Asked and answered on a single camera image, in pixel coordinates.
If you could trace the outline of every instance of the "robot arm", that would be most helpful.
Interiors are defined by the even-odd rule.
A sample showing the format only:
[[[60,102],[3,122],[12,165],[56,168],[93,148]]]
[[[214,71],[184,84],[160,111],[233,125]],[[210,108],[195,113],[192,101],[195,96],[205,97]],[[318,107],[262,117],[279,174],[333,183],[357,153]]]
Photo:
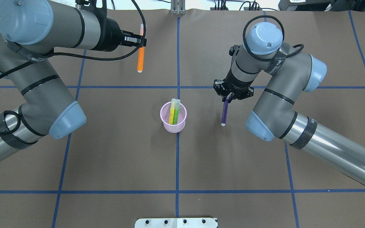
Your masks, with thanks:
[[[283,35],[274,24],[254,25],[245,40],[252,53],[244,45],[233,46],[229,73],[223,81],[214,81],[215,90],[223,101],[229,94],[240,100],[237,94],[252,90],[249,86],[260,71],[271,74],[246,128],[266,141],[283,139],[365,185],[365,148],[292,110],[302,91],[311,92],[322,82],[326,65],[303,52],[291,56],[296,49],[282,40]]]
[[[96,3],[77,0],[74,8],[48,0],[0,0],[0,75],[32,63],[8,75],[26,103],[0,114],[0,161],[47,134],[59,139],[86,122],[47,60],[54,47],[110,52],[119,45],[146,45],[144,37],[120,30],[106,17],[106,1],[103,8]],[[17,125],[18,130],[7,134]]]

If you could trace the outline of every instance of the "pink cup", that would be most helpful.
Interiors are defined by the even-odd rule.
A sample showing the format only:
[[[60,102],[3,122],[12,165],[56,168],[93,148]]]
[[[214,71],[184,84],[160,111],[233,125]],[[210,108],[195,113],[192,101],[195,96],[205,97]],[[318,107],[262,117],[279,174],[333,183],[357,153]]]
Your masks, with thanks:
[[[177,124],[169,124],[168,118],[170,117],[170,107],[171,101],[167,102],[161,107],[160,110],[160,118],[163,122],[164,128],[171,132],[177,133],[180,132],[185,127],[185,119],[187,118],[187,110],[185,109],[184,105],[180,103],[180,111],[178,113],[178,121]]]

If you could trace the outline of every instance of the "purple marker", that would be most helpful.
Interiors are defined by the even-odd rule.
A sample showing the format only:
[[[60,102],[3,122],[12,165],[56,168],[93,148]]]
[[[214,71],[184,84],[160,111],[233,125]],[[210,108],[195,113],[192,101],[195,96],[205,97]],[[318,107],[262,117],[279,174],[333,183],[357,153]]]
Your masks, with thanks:
[[[222,121],[221,121],[222,127],[224,127],[226,125],[227,105],[228,104],[229,104],[229,98],[226,98],[225,102],[223,103]]]

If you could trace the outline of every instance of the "white bracket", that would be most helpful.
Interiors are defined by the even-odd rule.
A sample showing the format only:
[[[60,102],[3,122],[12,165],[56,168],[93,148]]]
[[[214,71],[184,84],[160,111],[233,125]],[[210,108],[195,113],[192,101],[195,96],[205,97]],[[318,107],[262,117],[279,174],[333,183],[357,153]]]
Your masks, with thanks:
[[[135,228],[218,228],[217,218],[138,219]]]
[[[171,14],[184,15],[185,13],[185,0],[171,0]]]

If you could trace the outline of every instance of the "orange marker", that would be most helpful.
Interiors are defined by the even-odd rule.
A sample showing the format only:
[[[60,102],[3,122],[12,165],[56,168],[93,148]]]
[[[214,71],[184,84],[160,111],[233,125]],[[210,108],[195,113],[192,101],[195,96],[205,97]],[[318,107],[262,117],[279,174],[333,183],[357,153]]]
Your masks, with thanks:
[[[140,24],[140,35],[143,36],[143,24]],[[144,47],[139,48],[138,55],[138,72],[143,71],[143,61],[144,61]]]

